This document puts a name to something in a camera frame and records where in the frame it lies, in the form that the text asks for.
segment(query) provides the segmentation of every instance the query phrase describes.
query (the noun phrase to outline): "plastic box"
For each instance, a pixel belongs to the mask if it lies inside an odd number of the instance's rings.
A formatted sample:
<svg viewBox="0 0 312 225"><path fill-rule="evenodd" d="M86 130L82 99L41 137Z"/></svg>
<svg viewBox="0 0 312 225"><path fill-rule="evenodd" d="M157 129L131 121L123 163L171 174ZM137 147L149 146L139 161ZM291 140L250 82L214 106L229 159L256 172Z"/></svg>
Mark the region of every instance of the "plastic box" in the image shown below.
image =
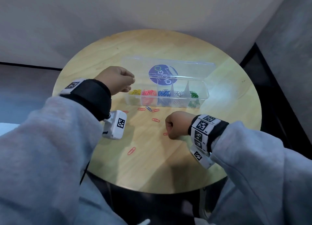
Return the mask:
<svg viewBox="0 0 312 225"><path fill-rule="evenodd" d="M135 75L131 91L141 90L140 95L125 93L126 103L138 106L199 108L209 97L204 79L216 68L208 62L143 57L124 57L121 64ZM143 95L143 90L153 90L156 95ZM159 96L158 91L163 90L170 91L169 96ZM180 95L184 92L184 96L175 97L176 91ZM197 93L198 98L192 98L190 91Z"/></svg>

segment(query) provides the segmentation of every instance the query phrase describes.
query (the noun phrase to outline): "fist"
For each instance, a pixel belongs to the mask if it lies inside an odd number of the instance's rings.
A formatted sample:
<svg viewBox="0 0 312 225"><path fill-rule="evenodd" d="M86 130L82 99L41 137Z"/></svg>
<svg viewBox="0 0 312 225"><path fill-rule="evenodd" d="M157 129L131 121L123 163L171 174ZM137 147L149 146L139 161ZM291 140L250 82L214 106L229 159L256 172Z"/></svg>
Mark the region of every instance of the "fist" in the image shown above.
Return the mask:
<svg viewBox="0 0 312 225"><path fill-rule="evenodd" d="M175 139L178 136L187 136L188 128L190 127L192 120L196 115L177 111L171 113L166 118L166 129L170 139Z"/></svg>
<svg viewBox="0 0 312 225"><path fill-rule="evenodd" d="M95 79L104 83L111 95L119 92L129 92L131 84L135 82L135 76L122 67L110 66L98 74Z"/></svg>

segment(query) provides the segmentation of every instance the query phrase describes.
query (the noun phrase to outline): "round table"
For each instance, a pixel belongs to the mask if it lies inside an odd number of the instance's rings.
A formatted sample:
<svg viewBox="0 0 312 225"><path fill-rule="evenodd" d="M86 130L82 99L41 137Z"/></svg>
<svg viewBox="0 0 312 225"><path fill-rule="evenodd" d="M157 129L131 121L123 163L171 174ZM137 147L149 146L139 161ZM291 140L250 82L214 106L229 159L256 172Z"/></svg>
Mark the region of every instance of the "round table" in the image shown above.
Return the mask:
<svg viewBox="0 0 312 225"><path fill-rule="evenodd" d="M108 66L120 66L124 56L215 63L216 70L206 78L210 97L200 109L159 107L160 111L149 112L126 105L123 93L114 95L111 110L129 111L124 135L121 140L101 138L88 170L117 186L157 194L192 191L224 178L219 165L206 170L191 155L189 136L179 140L164 136L165 119L182 110L207 113L229 123L242 121L247 128L259 130L261 105L245 71L223 51L198 38L168 30L132 30L100 39L77 53L57 78L53 95L74 79L94 78ZM136 150L128 155L133 147Z"/></svg>

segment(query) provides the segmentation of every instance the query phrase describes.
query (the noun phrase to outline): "white wall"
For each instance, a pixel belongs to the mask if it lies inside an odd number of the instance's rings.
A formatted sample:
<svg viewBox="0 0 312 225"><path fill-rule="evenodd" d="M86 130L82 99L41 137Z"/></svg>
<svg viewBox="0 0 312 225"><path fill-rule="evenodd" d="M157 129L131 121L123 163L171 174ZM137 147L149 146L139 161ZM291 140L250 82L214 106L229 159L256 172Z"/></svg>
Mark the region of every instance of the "white wall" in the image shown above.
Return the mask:
<svg viewBox="0 0 312 225"><path fill-rule="evenodd" d="M283 0L0 0L0 62L63 68L117 32L177 30L240 62Z"/></svg>

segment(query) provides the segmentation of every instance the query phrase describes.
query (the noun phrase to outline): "round label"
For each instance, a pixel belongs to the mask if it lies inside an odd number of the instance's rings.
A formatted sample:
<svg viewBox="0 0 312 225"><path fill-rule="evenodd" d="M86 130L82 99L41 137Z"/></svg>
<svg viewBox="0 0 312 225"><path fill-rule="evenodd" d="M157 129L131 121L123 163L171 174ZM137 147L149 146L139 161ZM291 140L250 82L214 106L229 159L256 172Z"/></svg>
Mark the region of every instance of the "round label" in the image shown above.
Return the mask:
<svg viewBox="0 0 312 225"><path fill-rule="evenodd" d="M155 77L157 77L157 76L162 77L162 75L178 75L177 71L173 67L167 66L164 64L159 64L159 65L153 66L149 70L149 74L152 74ZM168 86L168 85L171 85L177 81L177 79L174 79L174 78L173 79L150 78L150 79L155 84L158 84L161 86Z"/></svg>

